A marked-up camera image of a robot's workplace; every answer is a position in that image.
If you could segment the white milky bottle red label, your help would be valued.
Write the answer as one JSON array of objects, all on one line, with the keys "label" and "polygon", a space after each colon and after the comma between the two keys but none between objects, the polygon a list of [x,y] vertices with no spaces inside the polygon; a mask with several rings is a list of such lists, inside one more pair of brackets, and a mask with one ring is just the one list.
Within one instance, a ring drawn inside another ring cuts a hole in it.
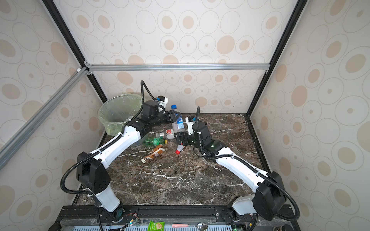
[{"label": "white milky bottle red label", "polygon": [[181,154],[181,152],[184,150],[184,146],[182,145],[182,144],[180,144],[180,145],[178,145],[177,146],[177,149],[176,149],[176,151],[175,151],[175,153],[177,154],[177,155],[180,155]]}]

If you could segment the small blue label water bottle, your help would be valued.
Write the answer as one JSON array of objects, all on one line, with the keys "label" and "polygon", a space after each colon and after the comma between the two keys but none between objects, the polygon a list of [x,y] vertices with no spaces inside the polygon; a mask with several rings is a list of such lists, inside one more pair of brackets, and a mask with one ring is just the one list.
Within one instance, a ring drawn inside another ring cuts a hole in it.
[{"label": "small blue label water bottle", "polygon": [[178,119],[176,123],[172,123],[172,129],[175,133],[177,132],[185,132],[185,125],[182,118],[182,113],[177,108],[177,105],[172,105],[171,110],[176,111],[178,113]]}]

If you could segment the brown coffee bottle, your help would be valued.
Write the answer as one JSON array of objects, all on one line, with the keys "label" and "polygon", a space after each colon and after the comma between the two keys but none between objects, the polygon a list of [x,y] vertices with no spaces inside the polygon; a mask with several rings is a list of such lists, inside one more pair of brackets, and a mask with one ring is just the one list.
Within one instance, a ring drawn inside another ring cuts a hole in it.
[{"label": "brown coffee bottle", "polygon": [[145,164],[147,161],[155,159],[162,155],[165,152],[162,144],[159,144],[156,148],[154,148],[147,156],[141,159],[141,162]]}]

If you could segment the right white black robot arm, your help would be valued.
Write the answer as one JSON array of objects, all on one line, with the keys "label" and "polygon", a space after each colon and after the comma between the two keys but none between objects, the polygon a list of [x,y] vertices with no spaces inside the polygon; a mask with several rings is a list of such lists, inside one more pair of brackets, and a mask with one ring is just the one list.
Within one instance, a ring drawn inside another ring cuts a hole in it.
[{"label": "right white black robot arm", "polygon": [[188,130],[180,139],[183,145],[192,145],[200,152],[200,157],[214,161],[239,177],[252,190],[249,196],[239,196],[231,202],[231,210],[236,216],[257,213],[266,220],[278,217],[296,221],[300,210],[293,197],[285,190],[281,176],[276,172],[267,173],[236,155],[229,147],[211,137],[205,122],[200,120],[200,108],[188,124]]}]

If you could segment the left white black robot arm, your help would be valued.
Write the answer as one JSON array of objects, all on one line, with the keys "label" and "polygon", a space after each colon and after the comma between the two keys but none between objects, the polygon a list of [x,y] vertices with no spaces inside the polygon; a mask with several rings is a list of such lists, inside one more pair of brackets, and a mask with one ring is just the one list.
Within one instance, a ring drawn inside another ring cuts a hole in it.
[{"label": "left white black robot arm", "polygon": [[[171,115],[166,110],[168,99],[164,96],[152,97],[142,101],[137,114],[122,127],[121,132],[98,149],[78,156],[77,163],[70,167],[62,176],[60,188],[69,194],[87,194],[92,197],[99,208],[103,208],[115,220],[123,215],[123,206],[116,197],[110,183],[107,168],[127,148],[142,140],[152,129],[171,122]],[[84,190],[71,190],[65,181],[75,170],[77,180],[85,187]]]}]

